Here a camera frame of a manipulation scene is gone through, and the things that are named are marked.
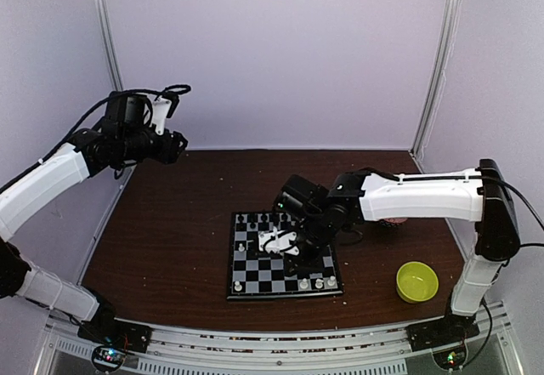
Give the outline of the yellow-green bowl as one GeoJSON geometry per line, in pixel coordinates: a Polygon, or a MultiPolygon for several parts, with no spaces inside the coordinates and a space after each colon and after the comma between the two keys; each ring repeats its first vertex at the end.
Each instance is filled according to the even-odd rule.
{"type": "Polygon", "coordinates": [[[402,264],[395,277],[398,296],[409,304],[424,303],[439,290],[439,278],[434,270],[418,261],[402,264]]]}

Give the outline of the right aluminium frame post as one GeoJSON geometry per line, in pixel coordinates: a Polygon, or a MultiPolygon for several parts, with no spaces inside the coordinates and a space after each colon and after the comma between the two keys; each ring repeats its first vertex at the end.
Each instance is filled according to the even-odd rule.
{"type": "Polygon", "coordinates": [[[447,63],[455,43],[461,2],[462,0],[445,0],[439,43],[434,58],[428,91],[411,147],[411,154],[418,161],[421,161],[424,157],[424,151],[428,144],[436,115],[438,114],[439,103],[445,85],[447,63]]]}

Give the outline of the aluminium frame post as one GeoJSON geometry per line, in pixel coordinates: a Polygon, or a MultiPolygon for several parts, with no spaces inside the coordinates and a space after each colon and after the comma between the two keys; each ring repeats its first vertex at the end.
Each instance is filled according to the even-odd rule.
{"type": "Polygon", "coordinates": [[[434,58],[428,91],[411,147],[411,154],[418,161],[421,161],[424,157],[424,151],[428,144],[436,115],[438,114],[439,103],[445,85],[447,63],[455,43],[461,2],[462,0],[445,0],[439,43],[434,58]]]}
{"type": "Polygon", "coordinates": [[[110,79],[111,91],[120,92],[124,89],[122,74],[118,64],[114,37],[111,30],[107,0],[94,0],[98,16],[99,30],[105,52],[106,69],[110,79]]]}

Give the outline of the white bishop chess piece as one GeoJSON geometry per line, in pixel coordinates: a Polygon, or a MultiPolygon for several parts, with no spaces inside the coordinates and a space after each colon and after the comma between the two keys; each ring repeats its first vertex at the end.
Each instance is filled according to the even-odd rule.
{"type": "Polygon", "coordinates": [[[304,290],[304,289],[307,289],[307,288],[308,288],[309,283],[308,283],[308,280],[307,280],[306,278],[303,278],[303,279],[298,283],[298,285],[299,285],[299,288],[300,288],[301,290],[304,290]]]}

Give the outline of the patterned blue red bowl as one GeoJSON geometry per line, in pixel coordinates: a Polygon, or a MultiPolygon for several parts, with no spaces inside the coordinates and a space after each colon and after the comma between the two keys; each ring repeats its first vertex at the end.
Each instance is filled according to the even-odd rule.
{"type": "Polygon", "coordinates": [[[406,218],[380,219],[378,224],[386,228],[395,228],[401,226],[406,221],[406,218]]]}

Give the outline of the black white chessboard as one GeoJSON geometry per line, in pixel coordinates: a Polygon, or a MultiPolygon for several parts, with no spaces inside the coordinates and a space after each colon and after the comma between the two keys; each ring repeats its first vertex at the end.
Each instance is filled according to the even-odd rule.
{"type": "Polygon", "coordinates": [[[321,258],[317,260],[319,271],[306,275],[298,273],[293,276],[286,274],[284,258],[279,254],[258,251],[259,232],[273,229],[286,230],[293,225],[295,225],[295,221],[285,213],[233,212],[231,214],[227,300],[310,298],[343,294],[340,269],[333,247],[326,247],[321,258]],[[245,224],[237,222],[238,214],[245,215],[245,224]],[[251,222],[257,223],[256,229],[250,228],[251,222]],[[244,245],[245,252],[238,251],[240,244],[244,245]],[[330,276],[336,277],[334,288],[326,285],[326,279],[330,276]],[[303,278],[308,280],[309,286],[307,289],[301,290],[298,283],[303,278]],[[323,281],[323,288],[315,287],[317,279],[323,281]],[[236,281],[242,285],[240,292],[234,289],[236,281]]]}

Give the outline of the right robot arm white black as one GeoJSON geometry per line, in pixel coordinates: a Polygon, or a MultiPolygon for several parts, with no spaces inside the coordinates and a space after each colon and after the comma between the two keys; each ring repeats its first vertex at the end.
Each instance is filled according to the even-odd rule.
{"type": "Polygon", "coordinates": [[[308,264],[343,230],[390,219],[444,219],[473,226],[473,245],[450,296],[449,313],[436,323],[447,343],[468,329],[502,263],[520,248],[513,199],[498,163],[448,173],[386,173],[360,168],[339,174],[331,187],[293,174],[273,209],[297,221],[296,264],[308,264]]]}

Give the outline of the left aluminium frame post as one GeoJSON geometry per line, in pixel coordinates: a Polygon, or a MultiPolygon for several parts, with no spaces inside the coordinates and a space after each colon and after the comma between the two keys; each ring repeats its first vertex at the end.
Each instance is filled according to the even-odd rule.
{"type": "Polygon", "coordinates": [[[105,52],[106,69],[110,79],[111,91],[120,92],[124,89],[122,74],[118,64],[114,37],[111,30],[107,0],[94,0],[98,16],[99,30],[105,52]]]}

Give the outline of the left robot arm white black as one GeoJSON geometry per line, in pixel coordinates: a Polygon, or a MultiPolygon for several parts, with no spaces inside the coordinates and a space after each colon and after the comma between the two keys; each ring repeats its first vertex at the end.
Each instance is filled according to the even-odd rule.
{"type": "Polygon", "coordinates": [[[105,114],[91,128],[82,121],[43,158],[1,189],[1,295],[22,297],[50,310],[59,310],[88,323],[103,344],[122,337],[122,325],[111,307],[85,287],[24,258],[12,244],[16,232],[58,196],[110,168],[118,173],[146,159],[173,164],[188,145],[166,121],[191,87],[172,85],[163,90],[129,89],[112,92],[82,115],[100,107],[105,114]]]}

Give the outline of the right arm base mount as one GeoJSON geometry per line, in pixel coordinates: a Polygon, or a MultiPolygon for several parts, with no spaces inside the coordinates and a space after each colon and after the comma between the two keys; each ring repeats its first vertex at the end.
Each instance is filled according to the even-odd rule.
{"type": "Polygon", "coordinates": [[[431,350],[434,363],[443,370],[460,370],[468,361],[466,341],[479,335],[475,316],[444,315],[410,324],[406,335],[412,352],[431,350]]]}

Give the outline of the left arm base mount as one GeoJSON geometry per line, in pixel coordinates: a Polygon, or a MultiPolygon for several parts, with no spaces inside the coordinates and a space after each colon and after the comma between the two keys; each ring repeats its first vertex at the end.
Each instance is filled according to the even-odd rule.
{"type": "Polygon", "coordinates": [[[90,322],[72,319],[78,326],[77,336],[96,343],[91,352],[91,364],[101,373],[119,370],[128,357],[145,353],[148,349],[152,329],[149,326],[127,321],[114,320],[113,331],[109,335],[90,322]]]}

